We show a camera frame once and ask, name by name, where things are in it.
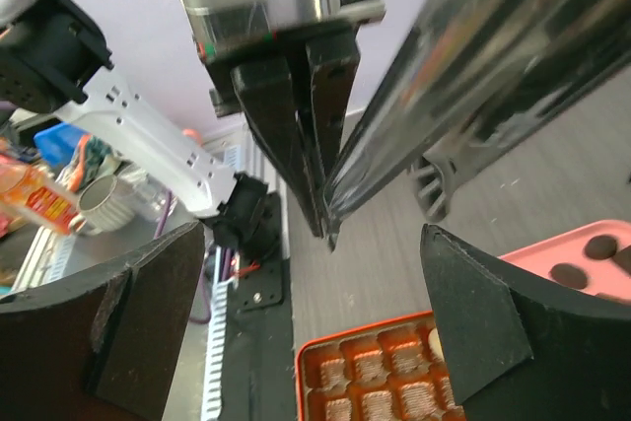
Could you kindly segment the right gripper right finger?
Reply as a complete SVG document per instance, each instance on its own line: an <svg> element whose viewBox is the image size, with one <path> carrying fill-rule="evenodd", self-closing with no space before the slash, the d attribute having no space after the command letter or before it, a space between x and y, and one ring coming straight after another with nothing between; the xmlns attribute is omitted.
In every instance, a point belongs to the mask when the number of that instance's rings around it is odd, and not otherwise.
<svg viewBox="0 0 631 421"><path fill-rule="evenodd" d="M436 225L420 258L468 420L627 420L630 308L492 256Z"/></svg>

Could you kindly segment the pink tray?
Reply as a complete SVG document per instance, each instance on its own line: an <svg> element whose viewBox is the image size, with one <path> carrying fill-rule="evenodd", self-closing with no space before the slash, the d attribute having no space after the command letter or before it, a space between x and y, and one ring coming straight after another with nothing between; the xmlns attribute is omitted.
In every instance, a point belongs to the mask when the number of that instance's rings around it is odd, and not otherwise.
<svg viewBox="0 0 631 421"><path fill-rule="evenodd" d="M630 304L630 224L602 220L501 257L566 288Z"/></svg>

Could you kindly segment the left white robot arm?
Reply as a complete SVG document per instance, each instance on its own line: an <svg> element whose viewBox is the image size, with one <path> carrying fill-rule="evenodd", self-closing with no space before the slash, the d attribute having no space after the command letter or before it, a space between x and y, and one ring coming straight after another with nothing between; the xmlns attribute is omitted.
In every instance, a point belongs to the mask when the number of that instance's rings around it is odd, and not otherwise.
<svg viewBox="0 0 631 421"><path fill-rule="evenodd" d="M382 0L180 0L221 115L243 113L317 237L360 52ZM189 142L116 70L97 24L72 0L1 0L1 97L105 140L143 167L222 246L265 237L266 188Z"/></svg>

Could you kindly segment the metal tongs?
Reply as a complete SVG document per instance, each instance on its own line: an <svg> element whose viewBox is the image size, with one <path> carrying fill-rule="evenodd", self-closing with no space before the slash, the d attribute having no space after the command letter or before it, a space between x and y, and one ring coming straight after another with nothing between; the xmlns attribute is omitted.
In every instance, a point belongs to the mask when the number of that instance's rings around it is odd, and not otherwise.
<svg viewBox="0 0 631 421"><path fill-rule="evenodd" d="M630 63L630 0L426 0L323 190L325 238L402 172L425 219Z"/></svg>

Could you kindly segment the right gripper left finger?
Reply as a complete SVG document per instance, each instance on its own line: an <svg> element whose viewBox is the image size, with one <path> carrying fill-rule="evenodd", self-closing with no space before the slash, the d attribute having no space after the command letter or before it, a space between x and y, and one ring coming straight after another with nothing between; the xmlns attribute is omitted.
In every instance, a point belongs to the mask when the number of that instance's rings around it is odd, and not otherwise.
<svg viewBox="0 0 631 421"><path fill-rule="evenodd" d="M203 254L190 222L2 298L2 419L161 419Z"/></svg>

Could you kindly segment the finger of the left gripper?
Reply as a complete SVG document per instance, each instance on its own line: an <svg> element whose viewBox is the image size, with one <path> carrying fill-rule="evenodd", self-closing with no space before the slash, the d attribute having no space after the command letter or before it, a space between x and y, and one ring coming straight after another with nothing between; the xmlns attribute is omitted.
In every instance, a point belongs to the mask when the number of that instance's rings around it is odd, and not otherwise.
<svg viewBox="0 0 631 421"><path fill-rule="evenodd" d="M343 123L359 66L354 34L319 36L307 43L315 147L322 176L337 161Z"/></svg>
<svg viewBox="0 0 631 421"><path fill-rule="evenodd" d="M258 147L293 191L313 235L321 238L323 230L286 58L272 56L243 63L233 69L232 82Z"/></svg>

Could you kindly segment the orange chocolate box tray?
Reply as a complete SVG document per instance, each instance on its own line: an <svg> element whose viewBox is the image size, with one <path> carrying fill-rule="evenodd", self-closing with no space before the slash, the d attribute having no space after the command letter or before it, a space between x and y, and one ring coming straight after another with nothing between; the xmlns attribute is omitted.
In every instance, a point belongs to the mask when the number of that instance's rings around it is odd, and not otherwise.
<svg viewBox="0 0 631 421"><path fill-rule="evenodd" d="M300 420L463 420L433 313L386 319L305 344Z"/></svg>

